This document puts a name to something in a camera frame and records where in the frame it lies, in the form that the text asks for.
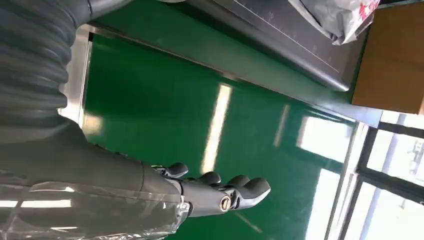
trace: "green epoxy floor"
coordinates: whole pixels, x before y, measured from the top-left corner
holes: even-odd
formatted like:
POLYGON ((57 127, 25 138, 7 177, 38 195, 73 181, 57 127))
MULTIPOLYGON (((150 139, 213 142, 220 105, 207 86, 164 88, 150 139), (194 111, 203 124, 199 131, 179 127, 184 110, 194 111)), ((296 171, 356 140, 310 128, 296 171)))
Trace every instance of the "green epoxy floor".
POLYGON ((168 239, 320 240, 355 123, 152 48, 95 35, 90 142, 189 175, 264 177, 257 207, 190 218, 168 239))

